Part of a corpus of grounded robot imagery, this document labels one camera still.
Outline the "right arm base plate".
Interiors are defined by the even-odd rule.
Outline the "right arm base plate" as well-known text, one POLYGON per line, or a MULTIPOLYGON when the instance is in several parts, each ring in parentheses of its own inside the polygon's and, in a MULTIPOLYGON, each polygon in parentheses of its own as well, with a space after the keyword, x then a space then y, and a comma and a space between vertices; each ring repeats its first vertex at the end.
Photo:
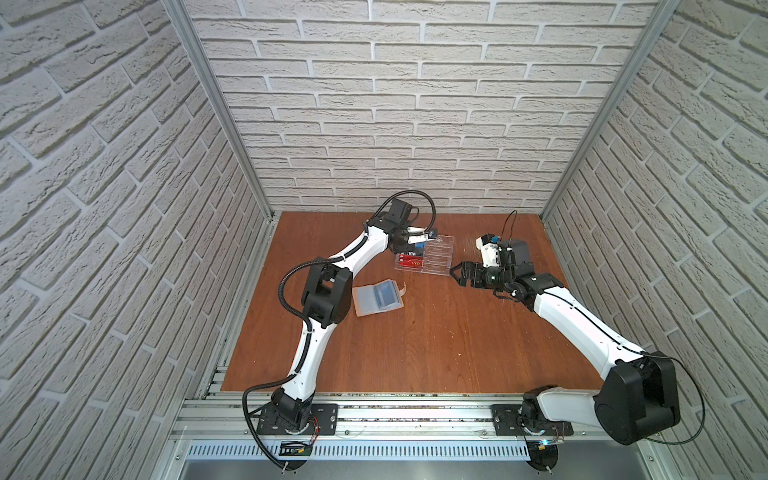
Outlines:
POLYGON ((530 401, 522 404, 491 406, 493 426, 497 436, 567 437, 574 434, 570 422, 546 419, 530 401))

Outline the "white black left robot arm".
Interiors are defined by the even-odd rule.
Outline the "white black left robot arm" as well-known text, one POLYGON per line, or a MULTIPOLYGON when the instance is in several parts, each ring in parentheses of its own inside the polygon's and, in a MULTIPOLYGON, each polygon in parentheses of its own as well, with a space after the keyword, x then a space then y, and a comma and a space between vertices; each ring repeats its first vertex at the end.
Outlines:
POLYGON ((289 313, 303 321, 303 329, 290 372, 273 392, 271 404, 293 430, 300 430, 308 423, 326 347, 352 306, 354 276, 393 245, 416 244, 435 237, 431 226, 414 227, 407 219, 396 223, 378 217, 365 222, 360 235, 334 256, 304 262, 281 280, 278 299, 289 313), (297 310, 285 300, 284 289, 290 277, 304 268, 309 272, 301 308, 297 310))

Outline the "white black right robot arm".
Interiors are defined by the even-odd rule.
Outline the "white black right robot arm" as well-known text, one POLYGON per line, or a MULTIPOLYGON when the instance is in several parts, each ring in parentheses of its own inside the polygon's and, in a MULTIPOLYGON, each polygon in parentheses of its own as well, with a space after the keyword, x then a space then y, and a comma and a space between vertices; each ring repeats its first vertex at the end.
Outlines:
POLYGON ((521 415, 531 433, 558 423, 580 423, 600 427, 616 442, 631 445, 679 423, 673 360, 660 352, 648 353, 613 331, 552 274, 464 261, 452 267, 450 275, 462 287, 490 290, 499 299, 523 304, 554 326, 602 379, 598 390, 549 385, 527 392, 521 415))

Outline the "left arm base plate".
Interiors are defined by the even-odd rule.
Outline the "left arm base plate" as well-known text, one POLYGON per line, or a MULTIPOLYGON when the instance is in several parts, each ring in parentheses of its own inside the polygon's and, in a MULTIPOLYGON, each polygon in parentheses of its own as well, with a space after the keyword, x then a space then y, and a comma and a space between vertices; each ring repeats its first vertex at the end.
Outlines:
POLYGON ((272 403, 264 406, 259 414, 256 431, 259 435, 310 435, 333 436, 338 421, 338 404, 312 403, 299 413, 281 413, 272 403))

